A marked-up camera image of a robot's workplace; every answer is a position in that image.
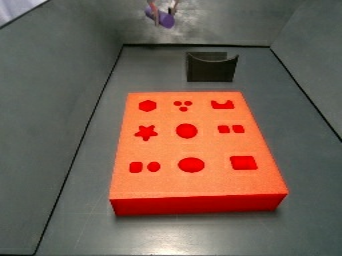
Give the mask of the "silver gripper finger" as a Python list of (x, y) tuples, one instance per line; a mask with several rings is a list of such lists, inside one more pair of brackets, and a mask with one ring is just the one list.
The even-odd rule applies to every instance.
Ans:
[(169, 14), (176, 15), (178, 8), (180, 0), (172, 0), (172, 4), (169, 6)]
[(147, 4), (153, 11), (156, 26), (160, 26), (160, 9), (156, 5), (156, 0), (147, 0)]

